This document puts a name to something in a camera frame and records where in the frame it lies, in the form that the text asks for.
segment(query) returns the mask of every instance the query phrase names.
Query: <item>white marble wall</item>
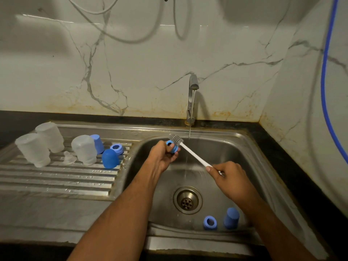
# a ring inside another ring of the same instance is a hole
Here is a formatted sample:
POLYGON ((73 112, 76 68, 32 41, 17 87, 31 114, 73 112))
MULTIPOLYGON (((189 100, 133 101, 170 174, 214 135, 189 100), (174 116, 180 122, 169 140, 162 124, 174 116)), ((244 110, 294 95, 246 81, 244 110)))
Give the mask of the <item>white marble wall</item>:
MULTIPOLYGON (((294 35, 261 125, 348 216, 348 165, 325 124, 320 100, 322 49, 332 0, 321 0, 294 35)), ((340 0, 326 72, 326 101, 348 152, 348 0, 340 0)))
POLYGON ((0 109, 258 121, 317 1, 0 0, 0 109))

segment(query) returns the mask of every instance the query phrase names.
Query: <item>blue cable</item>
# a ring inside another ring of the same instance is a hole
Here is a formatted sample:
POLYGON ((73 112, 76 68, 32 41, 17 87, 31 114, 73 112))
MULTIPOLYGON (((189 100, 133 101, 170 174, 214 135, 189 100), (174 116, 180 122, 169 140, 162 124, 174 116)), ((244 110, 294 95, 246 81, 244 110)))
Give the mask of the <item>blue cable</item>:
POLYGON ((328 26, 328 35, 326 36, 326 43, 325 43, 325 48, 324 48, 324 57, 323 57, 322 75, 321 75, 321 82, 320 82, 320 91, 321 91, 321 98, 322 98, 322 108, 323 108, 325 122, 326 122, 326 125, 328 127, 328 131, 330 132, 332 140, 335 142, 335 145, 338 148, 338 150, 340 151, 342 157, 348 163, 348 155, 347 155, 346 151, 344 150, 344 148, 342 147, 340 141, 338 140, 337 135, 335 134, 335 131, 333 130, 330 118, 328 116, 328 109, 326 107, 326 98, 325 98, 326 64, 328 62, 328 50, 329 50, 329 46, 330 46, 333 25, 334 25, 334 22, 335 22, 335 16, 336 16, 336 12, 337 12, 337 4, 338 4, 338 0, 333 0, 331 18, 330 18, 330 23, 329 23, 329 26, 328 26))

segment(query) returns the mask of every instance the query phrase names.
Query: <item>brush bristles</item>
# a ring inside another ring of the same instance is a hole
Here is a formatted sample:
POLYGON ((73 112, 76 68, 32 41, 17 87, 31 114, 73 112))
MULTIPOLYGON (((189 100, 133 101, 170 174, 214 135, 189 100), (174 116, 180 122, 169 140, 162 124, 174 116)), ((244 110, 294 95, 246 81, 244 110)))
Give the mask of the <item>brush bristles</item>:
POLYGON ((169 134, 169 139, 172 140, 176 146, 179 146, 182 142, 184 142, 180 136, 174 134, 169 134))

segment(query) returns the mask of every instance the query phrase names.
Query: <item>left hand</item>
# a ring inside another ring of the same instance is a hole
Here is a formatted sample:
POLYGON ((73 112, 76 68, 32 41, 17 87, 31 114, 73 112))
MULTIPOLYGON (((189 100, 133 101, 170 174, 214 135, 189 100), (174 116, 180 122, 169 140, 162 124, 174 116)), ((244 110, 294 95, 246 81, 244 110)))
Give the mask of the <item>left hand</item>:
POLYGON ((165 171, 169 164, 176 160, 180 151, 180 147, 178 151, 174 154, 170 153, 170 151, 174 148, 174 144, 172 143, 170 146, 166 144, 163 140, 160 140, 156 145, 151 148, 149 156, 147 158, 148 161, 151 161, 155 164, 156 173, 161 174, 165 171))

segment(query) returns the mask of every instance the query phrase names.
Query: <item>forearm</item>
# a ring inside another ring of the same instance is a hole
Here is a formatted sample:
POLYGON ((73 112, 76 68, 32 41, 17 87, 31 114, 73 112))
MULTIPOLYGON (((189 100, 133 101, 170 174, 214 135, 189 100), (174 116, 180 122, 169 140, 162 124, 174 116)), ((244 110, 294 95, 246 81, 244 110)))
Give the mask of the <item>forearm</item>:
POLYGON ((243 211, 254 224, 273 260, 316 260, 261 198, 249 207, 243 211))
POLYGON ((158 180, 146 161, 126 190, 102 213, 69 257, 72 260, 138 260, 158 180))

